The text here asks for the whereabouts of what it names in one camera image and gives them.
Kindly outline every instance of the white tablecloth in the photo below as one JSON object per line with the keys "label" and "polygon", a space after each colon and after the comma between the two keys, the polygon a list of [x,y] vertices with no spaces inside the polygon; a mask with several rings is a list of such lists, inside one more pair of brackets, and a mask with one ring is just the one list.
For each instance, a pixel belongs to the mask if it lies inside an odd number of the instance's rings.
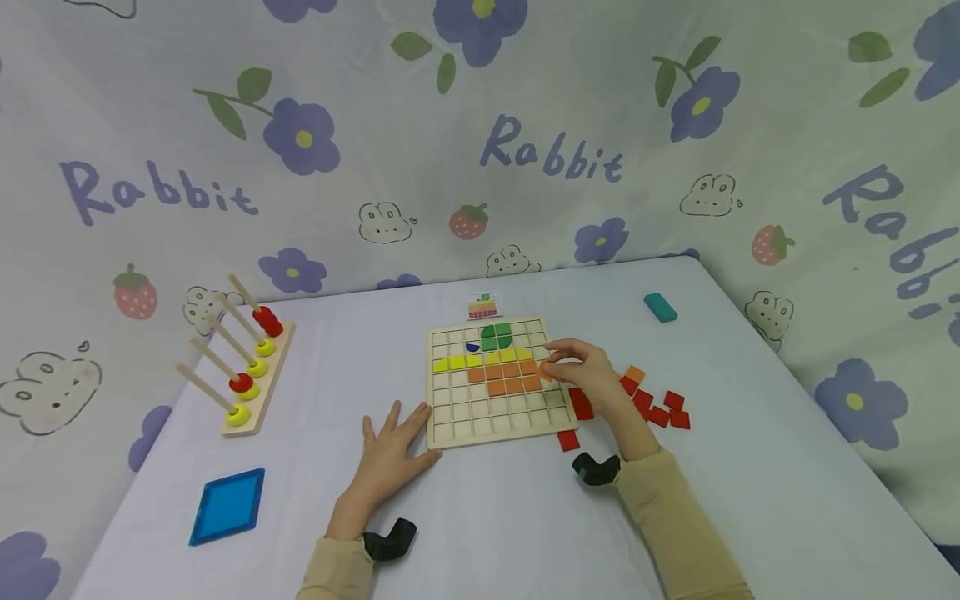
{"label": "white tablecloth", "polygon": [[[686,396],[692,431],[654,429],[757,598],[960,598],[960,578],[686,257],[274,304],[298,328],[260,434],[222,439],[221,409],[187,386],[74,598],[293,598],[353,474],[361,417],[382,422],[393,399],[404,413],[421,401],[426,330],[464,322],[468,295],[491,289],[507,318],[542,315],[554,338],[590,340],[619,370],[647,371],[656,398]],[[657,322],[643,304],[651,292],[676,322]],[[212,347],[228,355],[224,340]],[[223,379],[206,360],[198,372]],[[615,452],[600,420],[578,436],[597,460]],[[570,468],[579,451],[561,452],[553,435],[448,450],[371,524],[386,534],[403,516],[420,528],[406,558],[376,569],[372,596],[660,598],[615,494]],[[256,528],[188,547],[204,483],[256,467]]]}

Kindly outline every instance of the yellow bead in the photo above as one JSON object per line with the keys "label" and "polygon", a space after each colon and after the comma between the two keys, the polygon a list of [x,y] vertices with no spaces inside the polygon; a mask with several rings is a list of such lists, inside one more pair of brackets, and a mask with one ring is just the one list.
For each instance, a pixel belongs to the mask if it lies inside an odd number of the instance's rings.
{"label": "yellow bead", "polygon": [[267,363],[257,358],[255,363],[247,365],[247,372],[250,374],[250,377],[254,379],[262,377],[267,374]]}
{"label": "yellow bead", "polygon": [[276,352],[276,344],[271,340],[264,339],[263,344],[257,344],[253,349],[256,350],[257,354],[266,358]]}
{"label": "yellow bead", "polygon": [[250,388],[243,394],[237,394],[238,398],[247,402],[253,400],[257,396],[260,396],[260,386],[256,385],[255,383],[251,385]]}
{"label": "yellow bead", "polygon": [[250,409],[244,406],[243,404],[234,404],[233,408],[237,409],[235,413],[227,413],[227,425],[230,427],[239,427],[248,420],[250,420]]}

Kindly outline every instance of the fabric backdrop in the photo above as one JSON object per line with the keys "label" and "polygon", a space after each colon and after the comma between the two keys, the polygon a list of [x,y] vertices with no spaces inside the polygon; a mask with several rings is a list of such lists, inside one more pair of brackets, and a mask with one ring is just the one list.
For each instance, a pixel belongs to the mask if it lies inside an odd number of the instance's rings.
{"label": "fabric backdrop", "polygon": [[692,255],[960,544],[958,81],[936,0],[3,3],[0,590],[68,596],[229,272]]}

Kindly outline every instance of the beige sleeve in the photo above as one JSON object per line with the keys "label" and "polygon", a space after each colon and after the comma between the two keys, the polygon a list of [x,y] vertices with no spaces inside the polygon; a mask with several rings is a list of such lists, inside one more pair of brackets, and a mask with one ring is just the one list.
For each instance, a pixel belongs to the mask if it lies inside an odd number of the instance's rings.
{"label": "beige sleeve", "polygon": [[613,484],[653,554],[669,600],[752,600],[669,450],[624,463]]}
{"label": "beige sleeve", "polygon": [[373,559],[361,540],[317,540],[297,600],[368,600]]}

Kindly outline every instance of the wooden base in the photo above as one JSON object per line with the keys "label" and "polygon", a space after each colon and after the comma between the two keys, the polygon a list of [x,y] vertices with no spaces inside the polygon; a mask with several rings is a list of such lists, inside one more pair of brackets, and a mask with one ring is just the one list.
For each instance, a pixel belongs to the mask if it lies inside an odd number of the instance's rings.
{"label": "wooden base", "polygon": [[267,409],[270,407],[270,398],[274,395],[274,386],[280,379],[280,371],[283,369],[283,361],[287,357],[287,349],[290,347],[290,340],[294,337],[294,330],[297,328],[293,321],[283,322],[283,333],[279,337],[273,338],[276,344],[276,352],[263,358],[267,363],[267,374],[255,379],[260,386],[260,395],[244,402],[244,405],[250,409],[250,420],[239,427],[224,425],[220,428],[220,435],[225,438],[238,438],[240,436],[255,436],[260,433],[260,425],[267,416]]}

